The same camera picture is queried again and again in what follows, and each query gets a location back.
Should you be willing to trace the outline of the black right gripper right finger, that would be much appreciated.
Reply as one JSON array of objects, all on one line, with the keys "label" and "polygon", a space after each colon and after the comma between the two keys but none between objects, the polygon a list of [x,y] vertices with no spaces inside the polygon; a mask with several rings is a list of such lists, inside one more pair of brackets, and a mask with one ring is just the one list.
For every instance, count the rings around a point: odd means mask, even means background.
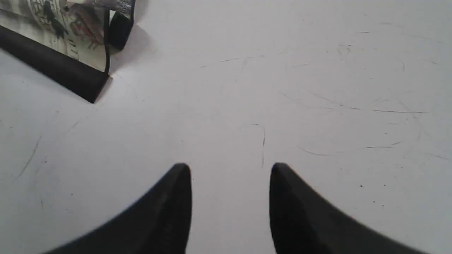
[{"label": "black right gripper right finger", "polygon": [[271,170],[269,221],[277,254],[420,254],[337,209],[286,163]]}]

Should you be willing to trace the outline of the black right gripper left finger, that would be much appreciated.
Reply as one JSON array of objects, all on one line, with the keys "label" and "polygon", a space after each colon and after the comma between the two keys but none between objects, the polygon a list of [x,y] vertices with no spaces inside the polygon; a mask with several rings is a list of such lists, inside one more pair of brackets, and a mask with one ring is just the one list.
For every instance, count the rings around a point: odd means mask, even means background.
[{"label": "black right gripper left finger", "polygon": [[50,254],[185,254],[192,219],[190,167],[177,163],[102,226]]}]

